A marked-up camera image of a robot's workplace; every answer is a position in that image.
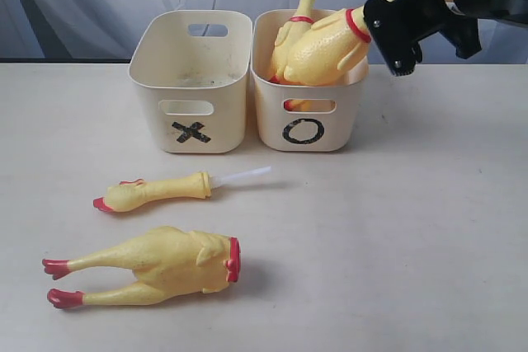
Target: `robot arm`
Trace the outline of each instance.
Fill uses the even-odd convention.
[[[392,74],[422,61],[420,41],[440,32],[468,59],[482,47],[478,19],[528,27],[528,0],[368,0],[365,23]]]

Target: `white plastic bin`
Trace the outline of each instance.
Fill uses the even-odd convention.
[[[162,150],[226,153],[243,141],[251,45],[239,12],[179,10],[149,24],[129,75]]]
[[[336,86],[286,86],[268,82],[267,68],[277,31],[295,10],[273,10],[255,21],[251,70],[255,80],[258,132],[270,148],[291,152],[330,152],[347,144],[356,119],[369,64],[366,57]],[[320,20],[335,11],[314,10]],[[315,106],[312,111],[287,111],[285,101],[324,100],[333,106]]]

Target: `black letter x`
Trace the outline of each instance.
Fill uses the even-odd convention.
[[[211,140],[209,136],[198,132],[200,129],[204,128],[204,125],[202,123],[192,123],[190,127],[186,127],[185,125],[178,124],[175,121],[174,123],[172,123],[172,127],[183,131],[183,134],[181,134],[180,137],[177,139],[179,143],[184,143],[190,137],[196,138],[203,143],[208,143]]]

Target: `white table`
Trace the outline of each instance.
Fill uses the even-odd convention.
[[[528,350],[528,68],[371,69],[350,145],[279,153],[251,117],[227,155],[174,155],[150,138],[127,65],[0,65],[0,350]],[[129,215],[106,187],[271,164],[212,200]],[[51,288],[101,291],[125,270],[53,281],[68,259],[169,224],[234,235],[239,282],[151,307],[61,311]]]

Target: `basket handle hole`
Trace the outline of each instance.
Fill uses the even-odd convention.
[[[166,115],[212,115],[215,107],[208,101],[174,101],[159,102],[159,108]]]
[[[288,113],[332,113],[336,102],[331,99],[286,99],[282,103]]]
[[[228,35],[228,27],[220,24],[190,24],[187,29],[191,36],[225,37]]]

